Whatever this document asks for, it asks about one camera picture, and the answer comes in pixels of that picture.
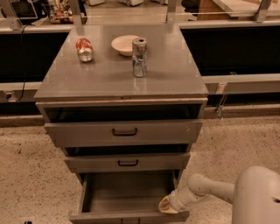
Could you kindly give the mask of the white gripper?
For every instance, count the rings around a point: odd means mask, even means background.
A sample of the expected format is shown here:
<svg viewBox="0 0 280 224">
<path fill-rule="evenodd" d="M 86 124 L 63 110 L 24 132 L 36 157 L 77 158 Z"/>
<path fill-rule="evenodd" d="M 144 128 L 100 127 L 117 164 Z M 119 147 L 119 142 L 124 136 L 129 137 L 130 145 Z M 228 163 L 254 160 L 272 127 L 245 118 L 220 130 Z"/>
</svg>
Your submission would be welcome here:
<svg viewBox="0 0 280 224">
<path fill-rule="evenodd" d="M 179 214 L 186 210 L 189 200 L 189 189 L 178 188 L 173 190 L 169 196 L 165 196 L 158 204 L 159 211 L 163 214 Z"/>
</svg>

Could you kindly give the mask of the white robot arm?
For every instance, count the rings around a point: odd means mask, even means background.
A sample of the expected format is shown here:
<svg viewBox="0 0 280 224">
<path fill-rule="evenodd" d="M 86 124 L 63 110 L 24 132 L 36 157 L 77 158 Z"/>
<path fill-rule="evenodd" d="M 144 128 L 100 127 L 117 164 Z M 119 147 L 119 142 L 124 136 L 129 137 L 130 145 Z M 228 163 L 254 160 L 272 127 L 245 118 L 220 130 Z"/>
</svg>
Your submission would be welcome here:
<svg viewBox="0 0 280 224">
<path fill-rule="evenodd" d="M 163 214 L 178 214 L 209 195 L 233 206 L 232 224 L 280 224 L 280 175 L 268 168 L 250 166 L 234 184 L 195 173 L 187 185 L 173 190 L 158 205 Z"/>
</svg>

